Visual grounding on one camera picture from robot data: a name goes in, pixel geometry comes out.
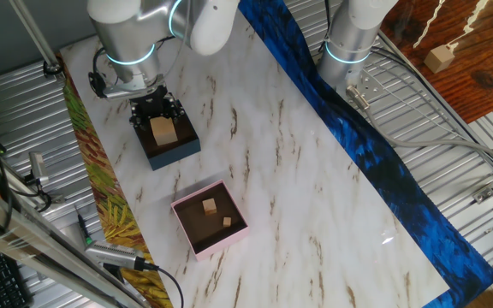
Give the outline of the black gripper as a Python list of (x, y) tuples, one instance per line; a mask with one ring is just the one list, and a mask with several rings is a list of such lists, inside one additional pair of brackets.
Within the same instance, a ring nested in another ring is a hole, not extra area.
[(131, 98), (131, 116), (129, 123), (133, 127), (146, 127), (150, 116), (167, 116), (177, 121), (186, 114), (181, 102), (177, 99), (169, 99), (165, 102), (168, 90), (165, 86), (159, 86), (154, 92), (140, 98)]

